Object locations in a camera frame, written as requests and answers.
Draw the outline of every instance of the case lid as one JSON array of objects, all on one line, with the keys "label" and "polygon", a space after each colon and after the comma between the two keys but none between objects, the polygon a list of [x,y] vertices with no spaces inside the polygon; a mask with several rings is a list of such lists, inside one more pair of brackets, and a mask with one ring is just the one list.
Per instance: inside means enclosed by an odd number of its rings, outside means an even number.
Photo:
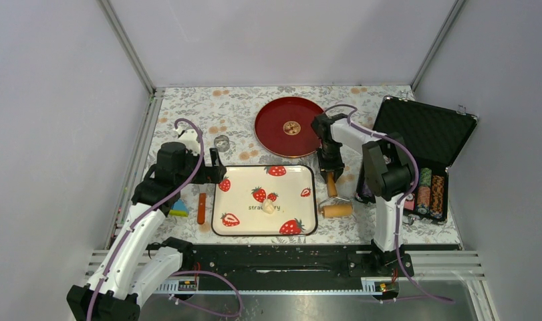
[{"label": "case lid", "polygon": [[373,129],[398,132],[414,157],[450,166],[477,125],[477,117],[387,96]]}]

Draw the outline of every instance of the rolling pin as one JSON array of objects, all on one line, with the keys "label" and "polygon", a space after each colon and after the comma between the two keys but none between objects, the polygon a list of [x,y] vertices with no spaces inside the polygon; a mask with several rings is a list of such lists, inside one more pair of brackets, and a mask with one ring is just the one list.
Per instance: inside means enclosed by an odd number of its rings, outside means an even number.
[{"label": "rolling pin", "polygon": [[349,204],[336,204],[336,205],[325,205],[322,207],[322,215],[326,218],[330,217],[340,217],[340,216],[349,216],[353,213],[354,207],[351,203]]},{"label": "rolling pin", "polygon": [[337,189],[335,187],[335,182],[333,181],[333,172],[329,172],[327,174],[327,195],[328,197],[336,197],[337,196]]}]

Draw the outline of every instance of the floral tablecloth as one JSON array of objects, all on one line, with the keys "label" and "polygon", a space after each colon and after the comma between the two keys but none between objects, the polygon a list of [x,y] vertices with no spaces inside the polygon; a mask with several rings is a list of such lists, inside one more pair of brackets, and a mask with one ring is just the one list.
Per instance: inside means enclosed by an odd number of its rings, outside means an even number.
[{"label": "floral tablecloth", "polygon": [[[286,96],[300,96],[314,101],[322,108],[346,103],[358,107],[352,118],[372,127],[384,96],[391,95],[414,99],[410,86],[273,86],[273,87],[222,87],[222,88],[167,88],[148,153],[147,168],[156,162],[156,152],[164,142],[175,138],[174,121],[185,117],[204,132],[206,148],[214,146],[214,138],[226,135],[230,149],[221,152],[225,165],[304,164],[317,174],[315,154],[303,158],[282,158],[271,154],[259,144],[253,132],[258,111],[268,102]],[[344,174],[337,182],[340,196],[352,198],[359,175],[361,156],[342,147],[346,164]],[[209,153],[205,155],[209,162]],[[188,185],[182,190],[181,199],[190,211],[189,217],[169,216],[154,234],[152,241],[177,237],[192,243],[320,243],[346,244],[369,243],[375,228],[375,206],[354,201],[354,214],[350,217],[324,219],[319,215],[318,228],[305,237],[221,237],[211,229],[214,185]],[[326,186],[315,175],[317,202],[327,198]],[[207,193],[206,223],[196,223],[198,194]],[[405,225],[405,243],[460,243],[451,213],[444,225],[415,222]]]}]

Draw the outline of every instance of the white robotic arm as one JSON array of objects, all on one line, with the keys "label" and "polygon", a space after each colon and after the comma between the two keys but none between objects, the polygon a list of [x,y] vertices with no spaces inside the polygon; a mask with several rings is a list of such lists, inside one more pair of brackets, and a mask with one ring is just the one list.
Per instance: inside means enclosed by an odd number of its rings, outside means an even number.
[{"label": "white robotic arm", "polygon": [[[404,206],[402,196],[414,180],[412,165],[414,160],[383,138],[387,136],[404,144],[402,138],[398,134],[388,136],[372,130],[355,129],[344,114],[329,117],[324,113],[316,116],[311,125],[321,140],[317,156],[320,173],[325,180],[333,173],[335,181],[344,171],[345,164],[340,153],[342,145],[363,156],[365,181],[373,192],[377,204],[376,228],[372,243],[379,253],[380,264],[394,261],[392,258],[396,257],[395,249],[402,245],[400,234],[402,225],[399,224],[396,229],[397,222],[402,222],[402,211],[397,211],[397,207]],[[390,156],[389,163],[386,162],[387,154]]]},{"label": "white robotic arm", "polygon": [[[380,139],[372,135],[365,134],[356,130],[348,124],[345,118],[336,120],[331,126],[331,137],[334,141],[340,142],[354,151],[363,155],[363,145],[369,142],[378,142]],[[396,203],[403,193],[395,194],[390,200],[385,200],[380,196],[375,196],[377,204],[377,219],[375,225],[375,235],[373,242],[383,251],[392,251],[395,248],[395,225],[397,220]],[[400,212],[400,220],[402,222],[402,211]],[[402,235],[400,234],[402,225],[398,231],[398,246],[402,245]]]},{"label": "white robotic arm", "polygon": [[86,286],[71,287],[67,301],[76,320],[92,316],[96,320],[136,320],[140,307],[164,280],[181,267],[191,270],[184,255],[190,256],[192,244],[176,240],[157,251],[135,274],[143,251],[180,198],[180,190],[188,183],[220,183],[226,173],[215,148],[210,148],[212,166],[205,166],[203,144],[196,138],[201,132],[192,127],[194,130],[178,127],[178,139],[161,146],[156,164],[135,188],[133,205],[102,265]]}]

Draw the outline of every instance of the strawberry tray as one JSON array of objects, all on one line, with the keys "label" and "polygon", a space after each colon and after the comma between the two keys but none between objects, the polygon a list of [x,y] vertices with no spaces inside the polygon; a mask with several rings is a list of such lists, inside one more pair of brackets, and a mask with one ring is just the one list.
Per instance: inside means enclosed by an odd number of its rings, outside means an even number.
[{"label": "strawberry tray", "polygon": [[[318,226],[314,173],[303,165],[227,166],[216,188],[212,229],[220,236],[309,235]],[[274,212],[263,211],[270,199]]]}]

